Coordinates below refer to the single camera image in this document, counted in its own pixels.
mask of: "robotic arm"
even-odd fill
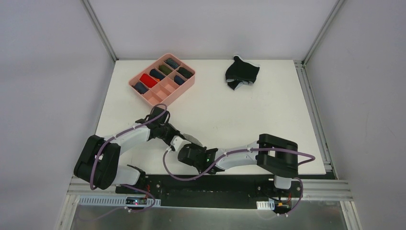
[[[199,173],[206,170],[218,157],[233,150],[280,148],[297,151],[296,143],[269,134],[261,134],[258,141],[242,147],[207,149],[193,138],[181,134],[169,124],[170,113],[159,107],[154,107],[144,119],[137,120],[133,127],[151,121],[163,112],[165,113],[153,122],[136,130],[130,128],[131,132],[123,135],[116,134],[107,137],[93,135],[89,137],[75,166],[74,174],[90,182],[92,167],[99,149],[106,140],[115,136],[119,137],[105,146],[94,171],[93,184],[100,189],[106,189],[112,184],[136,184],[140,176],[145,175],[145,172],[131,165],[119,166],[119,157],[135,145],[153,138],[163,140],[172,151],[178,153],[180,162],[195,167]],[[275,157],[269,156],[268,151],[235,153],[222,158],[208,173],[216,174],[232,167],[253,164],[273,173],[275,175],[275,187],[279,189],[289,189],[291,179],[298,175],[297,155],[278,151],[275,152]]]

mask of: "metal frame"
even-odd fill
[[[97,16],[94,12],[89,0],[81,0],[83,6],[89,15],[90,20],[92,21],[97,33],[100,36],[101,41],[106,47],[107,52],[111,56],[112,60],[115,62],[118,57],[116,56]],[[314,179],[303,179],[303,200],[311,201],[340,201],[341,207],[343,209],[343,215],[347,228],[349,230],[362,230],[360,219],[358,217],[357,210],[353,201],[352,193],[350,186],[347,181],[339,180],[336,169],[333,165],[330,152],[328,150],[328,145],[322,124],[320,121],[318,107],[316,104],[315,96],[312,91],[311,83],[307,77],[306,65],[309,62],[309,59],[314,54],[316,48],[322,41],[324,35],[326,34],[329,26],[334,20],[335,16],[342,8],[346,0],[337,0],[333,9],[331,10],[329,16],[327,17],[325,23],[320,29],[316,39],[312,43],[309,51],[307,52],[304,60],[295,61],[295,67],[298,74],[298,78],[302,87],[304,98],[306,101],[307,108],[309,110],[310,118],[315,130],[315,135],[319,148],[322,153],[323,162],[325,170],[327,172],[333,172],[336,180],[314,180]],[[76,207],[78,205],[79,199],[82,195],[87,197],[91,196],[123,196],[123,194],[115,193],[115,186],[110,186],[106,190],[90,190],[89,184],[82,179],[79,179],[75,176],[72,177],[67,196],[65,198],[64,206],[60,214],[58,225],[56,229],[58,230],[69,230],[72,221],[75,216]]]
[[[321,155],[323,157],[325,170],[326,171],[332,170],[334,172],[335,177],[338,179],[337,171],[333,166],[330,151],[328,150],[328,145],[326,137],[324,136],[323,127],[321,125],[321,120],[318,113],[315,96],[313,94],[310,81],[307,77],[306,70],[303,67],[301,61],[295,61],[294,64],[296,67],[297,76],[299,77],[300,85],[302,86],[303,95],[305,96],[304,100],[306,101],[307,109],[309,110],[310,119],[312,121],[313,129],[316,135],[316,140],[319,145]]]
[[[86,13],[89,16],[90,21],[92,22],[94,29],[96,30],[97,34],[99,34],[100,40],[103,43],[104,47],[106,48],[107,52],[109,53],[113,62],[118,60],[117,55],[115,54],[112,45],[110,44],[109,39],[107,38],[106,33],[103,30],[102,25],[100,24],[99,19],[94,12],[93,7],[91,6],[89,0],[80,0],[83,4],[83,7],[86,10]]]
[[[343,4],[346,2],[346,0],[337,0],[336,4],[334,5],[333,9],[331,10],[330,14],[328,15],[326,21],[324,22],[323,26],[321,27],[320,31],[318,32],[316,39],[310,46],[309,51],[306,54],[306,57],[303,60],[303,65],[306,66],[307,63],[309,62],[310,58],[314,54],[316,48],[320,44],[321,40],[323,39],[324,35],[326,34],[328,28],[330,27],[331,23],[333,22],[334,18],[340,11],[341,7]]]

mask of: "gray wall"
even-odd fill
[[[303,59],[336,0],[91,0],[120,58]]]
[[[0,229],[50,230],[113,62],[80,1],[0,2]]]
[[[406,1],[349,0],[307,74],[365,229],[404,229]]]

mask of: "navy sock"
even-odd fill
[[[173,81],[174,81],[176,84],[178,84],[178,85],[182,85],[183,83],[185,83],[185,81],[184,81],[181,77],[179,77],[178,75],[176,75],[176,76],[173,78]]]
[[[158,72],[158,70],[156,70],[156,69],[151,69],[151,71],[149,72],[149,75],[158,80],[163,80],[165,78],[165,76],[162,73]]]
[[[148,91],[148,88],[145,87],[145,85],[140,82],[137,82],[137,84],[135,84],[135,86],[133,86],[133,88],[135,90],[137,90],[137,92],[139,92],[140,94],[144,94]]]

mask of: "purple cable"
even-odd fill
[[[144,191],[144,190],[142,190],[142,189],[134,188],[134,187],[132,187],[132,186],[130,186],[130,185],[128,185],[128,184],[122,184],[122,186],[127,187],[127,188],[130,188],[130,189],[135,190],[135,191],[142,192],[142,193],[144,193],[144,194],[147,194],[148,196],[150,196],[150,197],[154,200],[154,202],[153,202],[150,206],[145,207],[145,208],[143,208],[143,209],[139,209],[139,210],[132,210],[132,209],[129,209],[130,212],[133,212],[133,213],[145,212],[145,211],[151,209],[151,208],[155,205],[156,199],[155,199],[155,197],[154,197],[152,194],[150,194],[149,192]],[[92,222],[92,221],[96,221],[96,220],[98,220],[98,219],[101,219],[101,218],[103,218],[103,217],[105,217],[105,216],[107,216],[107,215],[109,215],[109,214],[111,214],[111,213],[113,213],[113,212],[115,212],[115,211],[117,211],[117,210],[119,210],[119,209],[124,209],[124,208],[123,208],[123,207],[116,207],[116,208],[114,208],[114,209],[112,209],[112,210],[110,210],[110,211],[108,211],[108,212],[106,212],[106,213],[104,213],[104,214],[102,214],[102,215],[96,217],[96,218],[93,218],[93,219],[82,219],[82,218],[79,216],[80,206],[78,206],[78,209],[76,210],[76,213],[75,213],[75,217],[76,217],[78,220],[83,221],[83,222]]]
[[[80,211],[80,206],[78,206],[78,209],[76,210],[76,213],[77,213],[77,215],[76,215],[76,218],[78,219],[78,220],[80,220],[80,221],[83,221],[83,222],[92,222],[92,221],[96,221],[96,220],[98,220],[98,219],[101,219],[101,218],[103,218],[103,217],[105,217],[105,216],[107,216],[107,215],[109,215],[109,214],[112,214],[113,212],[115,212],[115,211],[117,211],[117,210],[119,210],[119,209],[124,209],[124,207],[116,207],[116,208],[114,208],[114,209],[112,209],[112,210],[110,210],[110,211],[108,211],[108,212],[106,212],[106,213],[104,213],[104,214],[102,214],[102,215],[100,215],[100,216],[98,216],[98,217],[96,217],[96,218],[93,218],[93,219],[82,219],[80,216],[79,216],[79,211]]]
[[[294,150],[290,150],[290,149],[280,149],[280,148],[262,148],[262,149],[254,149],[252,148],[251,151],[278,151],[278,152],[287,152],[287,153],[291,153],[291,154],[295,154],[295,155],[299,155],[299,156],[304,156],[304,157],[309,157],[310,159],[305,160],[300,162],[299,164],[297,164],[297,166],[311,162],[316,160],[316,157],[314,157],[313,155],[304,153],[304,152],[298,152],[298,151],[294,151]]]
[[[298,180],[300,183],[300,196],[299,196],[299,200],[296,202],[294,207],[289,212],[287,212],[286,215],[290,214],[297,207],[297,205],[300,203],[300,201],[302,200],[302,197],[303,197],[303,182],[299,177],[295,177],[294,179]]]
[[[246,152],[246,151],[247,151],[247,149],[233,150],[233,151],[229,151],[229,152],[227,153],[227,155],[234,154],[234,153],[238,153],[238,152]],[[199,178],[199,177],[205,175],[211,168],[213,168],[213,166],[215,166],[215,164],[217,164],[217,162],[219,162],[223,157],[226,157],[226,155],[220,156],[220,157],[217,158],[206,170],[204,170],[201,174],[199,174],[199,175],[197,175],[197,176],[194,176],[194,177],[191,177],[191,178],[180,178],[180,177],[177,177],[177,176],[173,175],[171,172],[169,172],[169,169],[168,169],[168,167],[167,167],[167,165],[166,165],[166,163],[165,163],[165,157],[166,157],[166,154],[167,154],[168,152],[169,152],[169,149],[165,151],[164,156],[163,156],[163,158],[162,158],[162,161],[163,161],[163,163],[164,163],[164,168],[165,168],[166,172],[167,172],[172,178],[174,178],[174,179],[176,179],[176,180],[178,180],[178,181],[192,181],[192,180],[195,180],[195,179],[197,179],[197,178]]]
[[[278,151],[278,152],[287,152],[287,153],[291,153],[291,154],[295,154],[295,155],[310,157],[309,160],[305,160],[305,161],[300,162],[300,163],[298,164],[298,166],[301,165],[301,164],[307,163],[307,162],[314,161],[314,160],[316,159],[314,156],[312,156],[312,155],[310,155],[310,154],[302,153],[302,152],[297,152],[297,151],[293,151],[293,150],[289,150],[289,149],[279,149],[279,148],[261,148],[261,149],[255,149],[255,148],[251,148],[250,151]],[[205,174],[206,174],[210,169],[212,169],[212,168],[215,166],[215,164],[217,164],[217,162],[219,162],[222,158],[224,158],[224,157],[226,157],[226,156],[228,156],[228,155],[230,155],[230,154],[234,154],[234,153],[248,152],[248,149],[237,149],[237,150],[229,151],[229,152],[226,153],[227,155],[221,155],[220,157],[218,157],[218,158],[217,158],[206,170],[204,170],[201,174],[199,174],[199,175],[197,175],[197,176],[194,176],[194,177],[190,177],[190,178],[180,178],[180,177],[175,176],[174,174],[172,174],[172,173],[169,171],[169,169],[168,169],[168,167],[167,167],[167,165],[166,165],[166,162],[165,162],[165,157],[166,157],[166,155],[167,155],[168,152],[169,152],[169,149],[167,149],[167,150],[165,151],[164,156],[162,157],[162,161],[163,161],[163,163],[164,163],[164,168],[165,168],[166,172],[167,172],[172,178],[174,178],[174,179],[176,179],[176,180],[178,180],[178,181],[192,181],[192,180],[195,180],[195,179],[200,178],[200,177],[202,177],[203,175],[205,175]]]
[[[150,197],[154,200],[154,202],[152,202],[152,204],[151,204],[150,206],[145,207],[145,208],[143,208],[143,209],[139,209],[139,210],[132,210],[132,209],[129,209],[131,212],[133,212],[133,213],[136,213],[136,212],[145,212],[145,211],[147,211],[147,210],[150,210],[150,209],[155,205],[155,202],[156,202],[155,197],[154,197],[152,194],[150,194],[149,192],[144,191],[144,190],[139,189],[139,188],[134,188],[134,187],[132,187],[131,185],[128,185],[128,184],[122,184],[121,186],[124,186],[124,187],[127,187],[127,188],[129,188],[129,189],[133,189],[133,190],[136,190],[136,191],[145,193],[145,194],[147,194],[148,196],[150,196]]]
[[[164,113],[165,113],[165,112],[167,111],[167,109],[168,109],[168,106],[167,106],[167,105],[162,104],[162,103],[159,103],[159,104],[155,105],[154,107],[152,107],[152,109],[154,109],[155,107],[157,107],[157,106],[159,106],[159,105],[162,105],[162,106],[164,106],[165,108],[164,108],[164,111],[163,111],[162,113],[160,113],[158,116],[152,118],[151,120],[149,120],[149,121],[147,121],[147,122],[144,122],[144,123],[142,123],[142,124],[140,124],[140,125],[137,125],[137,126],[135,126],[134,128],[131,127],[131,128],[128,128],[128,129],[126,129],[126,130],[124,130],[124,131],[121,131],[120,133],[118,133],[117,135],[115,135],[115,137],[113,136],[113,137],[109,138],[107,141],[105,141],[105,142],[101,145],[99,151],[97,152],[96,158],[94,159],[93,168],[91,169],[91,174],[90,174],[90,189],[91,189],[91,190],[95,190],[95,189],[96,189],[96,186],[93,185],[94,172],[96,171],[96,166],[97,166],[97,162],[99,161],[99,157],[100,157],[100,155],[102,154],[101,152],[103,152],[103,149],[106,147],[106,145],[107,145],[108,143],[110,143],[111,141],[113,141],[114,139],[116,139],[117,137],[120,137],[120,136],[122,136],[122,135],[124,135],[124,134],[126,134],[126,133],[128,133],[128,132],[133,131],[133,130],[136,130],[137,128],[140,128],[140,127],[142,127],[142,126],[148,125],[149,123],[151,123],[151,122],[157,120],[157,119],[160,118],[162,115],[164,115]]]

